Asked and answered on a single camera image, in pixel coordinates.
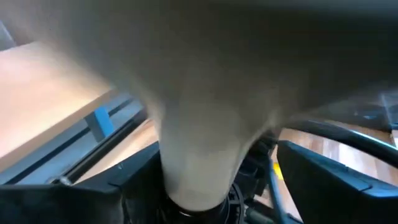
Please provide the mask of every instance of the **wooden floor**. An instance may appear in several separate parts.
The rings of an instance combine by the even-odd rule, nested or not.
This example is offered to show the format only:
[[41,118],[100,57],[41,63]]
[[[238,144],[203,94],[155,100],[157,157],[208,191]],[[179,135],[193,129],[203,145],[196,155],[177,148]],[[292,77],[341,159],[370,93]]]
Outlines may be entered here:
[[[389,144],[394,144],[393,138],[391,138],[390,133],[384,133],[382,131],[376,131],[368,128],[362,128],[342,123],[333,123],[339,126],[343,126],[345,128],[359,131],[363,134],[367,134]],[[294,131],[291,129],[284,129],[280,135],[280,139],[292,141],[316,153],[322,154],[326,157],[329,157],[330,159],[343,163],[344,165],[360,171],[364,174],[381,179],[390,184],[398,185],[397,169],[390,167],[384,162],[379,161],[363,152],[359,152],[358,150],[353,149],[352,147],[348,147],[342,143],[338,143],[336,141],[325,139],[319,136],[314,136],[312,134],[303,133],[301,131]],[[144,123],[143,125],[141,125],[140,128],[130,134],[130,136],[128,136],[120,145],[118,145],[116,149],[114,149],[99,163],[97,163],[92,168],[92,170],[87,172],[79,181],[82,181],[92,175],[101,172],[102,170],[105,170],[117,164],[118,162],[124,160],[125,158],[136,153],[143,147],[148,146],[156,140],[157,135],[153,123],[150,121]],[[277,149],[275,149],[272,155],[272,160],[274,162],[277,162],[276,152]],[[285,211],[289,212],[296,218],[301,219],[283,180],[278,180],[278,187]],[[264,191],[263,195],[256,198],[262,203],[272,206],[271,202],[268,199],[267,191]]]

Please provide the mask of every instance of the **blue bracket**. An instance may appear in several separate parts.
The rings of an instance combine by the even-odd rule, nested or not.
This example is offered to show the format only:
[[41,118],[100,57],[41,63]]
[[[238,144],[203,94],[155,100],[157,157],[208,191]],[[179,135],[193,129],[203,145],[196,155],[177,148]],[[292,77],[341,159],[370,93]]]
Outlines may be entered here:
[[97,142],[102,141],[114,131],[113,124],[104,106],[94,110],[94,112],[85,117],[85,120]]

